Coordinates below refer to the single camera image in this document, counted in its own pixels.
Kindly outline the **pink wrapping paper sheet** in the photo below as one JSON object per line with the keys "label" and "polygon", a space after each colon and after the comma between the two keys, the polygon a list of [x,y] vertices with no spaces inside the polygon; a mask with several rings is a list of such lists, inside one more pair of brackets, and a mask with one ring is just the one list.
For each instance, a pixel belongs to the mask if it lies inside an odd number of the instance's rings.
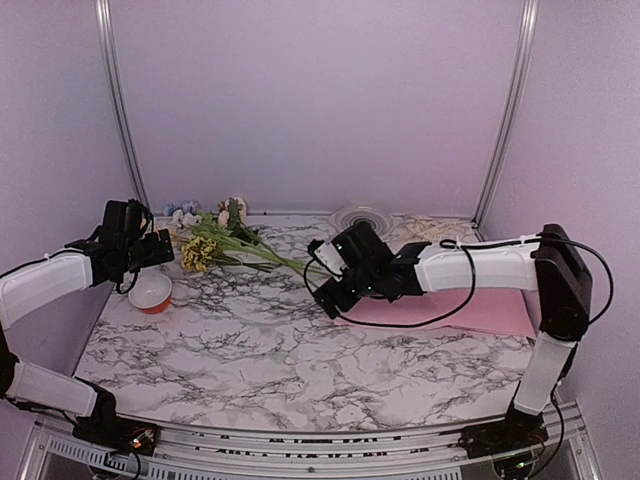
{"label": "pink wrapping paper sheet", "polygon": [[[467,296],[466,289],[457,289],[422,296],[405,296],[393,303],[363,298],[345,316],[387,327],[410,325],[452,311]],[[536,337],[523,295],[514,289],[478,289],[471,301],[459,312],[428,327],[454,327],[501,335]]]}

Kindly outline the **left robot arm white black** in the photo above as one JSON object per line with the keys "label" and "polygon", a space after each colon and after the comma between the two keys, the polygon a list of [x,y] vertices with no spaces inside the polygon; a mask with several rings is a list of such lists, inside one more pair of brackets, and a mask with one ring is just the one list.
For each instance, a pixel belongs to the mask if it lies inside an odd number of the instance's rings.
{"label": "left robot arm white black", "polygon": [[[71,293],[114,285],[118,294],[136,286],[142,270],[172,262],[170,233],[155,228],[154,216],[137,200],[110,200],[101,224],[85,239],[1,275],[1,328]],[[20,405],[63,411],[86,420],[106,445],[125,438],[126,423],[115,414],[110,392],[86,381],[25,362],[1,338],[1,397]]]}

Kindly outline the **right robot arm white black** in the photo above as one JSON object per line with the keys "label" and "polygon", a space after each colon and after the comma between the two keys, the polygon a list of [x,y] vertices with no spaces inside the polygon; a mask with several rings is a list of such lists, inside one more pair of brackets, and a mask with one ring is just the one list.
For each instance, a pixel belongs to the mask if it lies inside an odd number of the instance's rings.
{"label": "right robot arm white black", "polygon": [[332,319],[369,297],[394,302],[446,290],[517,289],[537,293],[541,321],[534,351],[495,438],[515,448],[541,423],[557,382],[591,323],[592,276],[557,224],[537,235],[502,242],[414,242],[392,252],[370,225],[357,223],[330,241],[312,241],[308,253],[329,279],[313,291]]}

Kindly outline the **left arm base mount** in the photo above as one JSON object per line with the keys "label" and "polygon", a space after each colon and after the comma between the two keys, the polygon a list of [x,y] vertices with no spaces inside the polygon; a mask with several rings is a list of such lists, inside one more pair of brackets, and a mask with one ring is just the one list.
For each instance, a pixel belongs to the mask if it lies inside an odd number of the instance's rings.
{"label": "left arm base mount", "polygon": [[159,440],[160,427],[153,423],[115,417],[112,420],[79,418],[72,435],[119,452],[151,456]]}

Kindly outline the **blue white fake flower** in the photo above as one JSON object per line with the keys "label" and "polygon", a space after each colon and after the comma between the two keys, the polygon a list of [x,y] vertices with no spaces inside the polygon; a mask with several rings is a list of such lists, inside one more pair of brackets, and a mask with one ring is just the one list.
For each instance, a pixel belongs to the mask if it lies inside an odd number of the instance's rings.
{"label": "blue white fake flower", "polygon": [[179,204],[166,204],[162,209],[162,214],[169,219],[171,226],[177,229],[189,229],[202,222],[200,210],[200,202],[189,199]]}

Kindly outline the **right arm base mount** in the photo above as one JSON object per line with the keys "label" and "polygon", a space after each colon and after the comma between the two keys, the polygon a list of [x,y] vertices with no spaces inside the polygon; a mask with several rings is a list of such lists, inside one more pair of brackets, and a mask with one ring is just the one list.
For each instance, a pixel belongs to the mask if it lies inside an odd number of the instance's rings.
{"label": "right arm base mount", "polygon": [[457,445],[465,450],[469,459],[475,459],[542,445],[548,438],[540,419],[529,423],[503,419],[464,427]]}

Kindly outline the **yellow fake flower bunch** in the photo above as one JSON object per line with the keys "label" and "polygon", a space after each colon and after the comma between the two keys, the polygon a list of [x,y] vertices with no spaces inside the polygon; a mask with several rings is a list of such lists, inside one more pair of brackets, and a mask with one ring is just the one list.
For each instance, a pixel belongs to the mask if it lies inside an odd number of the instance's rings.
{"label": "yellow fake flower bunch", "polygon": [[209,272],[217,267],[246,267],[259,272],[272,272],[275,263],[265,261],[245,261],[224,252],[221,246],[211,239],[201,236],[191,237],[180,247],[181,267],[189,272]]}

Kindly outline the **pink rose fake flower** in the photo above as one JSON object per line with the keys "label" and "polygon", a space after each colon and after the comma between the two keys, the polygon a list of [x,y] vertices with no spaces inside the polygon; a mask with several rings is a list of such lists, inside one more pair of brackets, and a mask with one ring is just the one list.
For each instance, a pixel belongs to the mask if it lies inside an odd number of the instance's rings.
{"label": "pink rose fake flower", "polygon": [[218,243],[225,253],[245,261],[275,263],[297,276],[303,275],[306,263],[276,252],[260,236],[257,229],[247,225],[246,205],[239,198],[223,201],[217,211],[200,211],[202,222],[191,229],[192,237],[201,236]]}

